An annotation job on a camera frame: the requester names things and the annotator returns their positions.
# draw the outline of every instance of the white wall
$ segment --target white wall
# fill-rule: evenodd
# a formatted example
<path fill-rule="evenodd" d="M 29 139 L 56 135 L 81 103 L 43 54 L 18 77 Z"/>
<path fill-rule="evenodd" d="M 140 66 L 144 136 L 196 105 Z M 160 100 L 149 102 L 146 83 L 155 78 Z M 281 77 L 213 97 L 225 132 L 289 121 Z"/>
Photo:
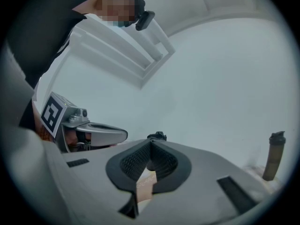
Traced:
<path fill-rule="evenodd" d="M 37 91 L 36 91 L 37 101 L 34 102 L 34 104 L 39 113 L 42 112 L 46 99 L 48 99 L 49 96 L 48 88 L 49 85 L 51 84 L 51 80 L 54 80 L 56 74 L 60 72 L 61 62 L 66 59 L 69 51 L 70 51 L 70 47 L 67 47 L 62 52 L 62 54 L 53 61 L 48 71 L 43 74 L 43 76 L 40 78 L 38 82 Z"/>
<path fill-rule="evenodd" d="M 161 130 L 241 167 L 265 165 L 271 133 L 286 131 L 284 181 L 299 130 L 299 74 L 285 33 L 274 22 L 229 19 L 170 39 L 177 52 L 142 90 L 70 56 L 53 91 L 129 139 Z"/>
<path fill-rule="evenodd" d="M 61 68 L 53 91 L 87 109 L 91 121 L 121 127 L 128 131 L 128 139 L 133 139 L 142 109 L 136 86 L 72 54 Z"/>
<path fill-rule="evenodd" d="M 101 18 L 99 18 L 98 16 L 94 15 L 94 14 L 88 14 L 86 15 L 86 17 L 89 18 L 94 18 L 96 19 L 99 23 L 109 27 L 112 31 L 114 31 L 116 34 L 122 36 L 126 41 L 128 41 L 132 46 L 134 46 L 143 56 L 145 56 L 150 62 L 153 62 L 154 60 L 150 57 L 150 55 L 131 37 L 129 36 L 123 29 L 120 29 L 119 27 L 113 26 L 111 23 L 106 22 L 106 21 L 102 21 Z M 148 38 L 151 39 L 149 37 L 149 35 L 145 32 L 142 31 L 142 33 Z"/>

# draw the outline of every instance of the gray surface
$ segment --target gray surface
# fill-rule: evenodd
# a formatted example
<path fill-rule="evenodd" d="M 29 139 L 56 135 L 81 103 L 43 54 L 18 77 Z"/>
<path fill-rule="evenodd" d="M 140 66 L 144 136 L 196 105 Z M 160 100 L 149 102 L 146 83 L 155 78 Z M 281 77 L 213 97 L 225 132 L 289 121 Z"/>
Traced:
<path fill-rule="evenodd" d="M 0 52 L 0 121 L 18 126 L 34 90 L 25 81 L 25 74 L 7 44 Z"/>
<path fill-rule="evenodd" d="M 65 127 L 68 127 L 68 128 L 76 128 L 78 126 L 81 126 L 81 125 L 89 123 L 89 122 L 90 122 L 90 120 L 85 121 L 85 122 L 72 122 L 72 123 L 70 123 L 70 122 L 62 122 L 61 124 L 64 125 Z"/>
<path fill-rule="evenodd" d="M 65 127 L 62 123 L 57 130 L 55 143 L 61 152 L 70 152 L 69 146 L 66 143 Z"/>
<path fill-rule="evenodd" d="M 9 126 L 3 129 L 1 153 L 11 179 L 24 199 L 46 221 L 71 224 L 68 208 L 56 187 L 40 138 L 25 129 Z"/>
<path fill-rule="evenodd" d="M 257 180 L 219 155 L 176 143 L 163 142 L 189 157 L 192 162 L 189 178 L 174 192 L 154 195 L 137 219 L 124 217 L 118 210 L 126 204 L 130 195 L 119 191 L 110 182 L 105 172 L 105 165 L 109 158 L 138 142 L 103 150 L 62 155 L 58 154 L 55 146 L 49 148 L 55 160 L 55 164 L 52 164 L 57 170 L 55 176 L 60 181 L 69 207 L 72 207 L 77 216 L 89 217 L 95 223 L 98 219 L 102 221 L 105 218 L 110 224 L 129 222 L 149 225 L 196 225 L 228 221 L 238 213 L 217 184 L 217 179 L 228 175 L 249 194 L 255 195 L 253 198 L 258 202 L 269 196 Z M 66 164 L 68 161 L 81 158 L 86 158 L 90 162 L 73 168 L 69 168 Z"/>
<path fill-rule="evenodd" d="M 261 198 L 269 196 L 258 181 L 217 154 L 172 142 L 162 143 L 187 155 L 192 163 L 192 171 L 173 193 L 154 195 L 136 219 L 137 222 L 210 224 L 236 217 L 235 208 L 216 182 L 227 175 L 248 193 L 259 194 Z"/>
<path fill-rule="evenodd" d="M 91 133 L 91 146 L 101 147 L 106 145 L 114 145 L 117 143 L 122 143 L 127 139 L 127 132 L 125 132 L 121 128 L 102 129 L 91 127 L 89 126 L 90 124 L 97 123 L 84 124 L 77 127 L 76 130 L 85 133 Z"/>

